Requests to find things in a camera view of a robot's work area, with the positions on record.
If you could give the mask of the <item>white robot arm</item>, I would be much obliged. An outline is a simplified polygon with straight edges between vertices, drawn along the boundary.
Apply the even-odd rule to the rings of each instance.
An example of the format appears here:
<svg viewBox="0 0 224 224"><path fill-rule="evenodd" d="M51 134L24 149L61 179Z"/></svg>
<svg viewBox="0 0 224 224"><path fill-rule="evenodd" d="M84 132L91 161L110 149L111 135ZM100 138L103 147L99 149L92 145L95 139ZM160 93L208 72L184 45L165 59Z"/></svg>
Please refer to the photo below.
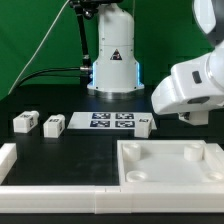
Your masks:
<svg viewBox="0 0 224 224"><path fill-rule="evenodd" d="M142 90L134 58L134 20L114 1L99 3L99 56L88 90L109 97ZM210 111L224 106L224 0L193 0L199 28L214 50L178 63L154 90L157 114Z"/></svg>

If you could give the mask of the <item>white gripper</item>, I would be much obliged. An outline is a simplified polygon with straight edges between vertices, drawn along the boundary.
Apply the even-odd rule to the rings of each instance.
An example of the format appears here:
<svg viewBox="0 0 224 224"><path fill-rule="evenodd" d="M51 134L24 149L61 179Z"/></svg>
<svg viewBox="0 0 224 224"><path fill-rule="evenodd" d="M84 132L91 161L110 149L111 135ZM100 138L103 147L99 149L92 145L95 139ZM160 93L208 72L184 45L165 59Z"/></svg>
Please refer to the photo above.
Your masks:
<svg viewBox="0 0 224 224"><path fill-rule="evenodd" d="M224 106L224 88L209 68L210 55L178 63L154 90L154 112L162 114L210 111Z"/></svg>

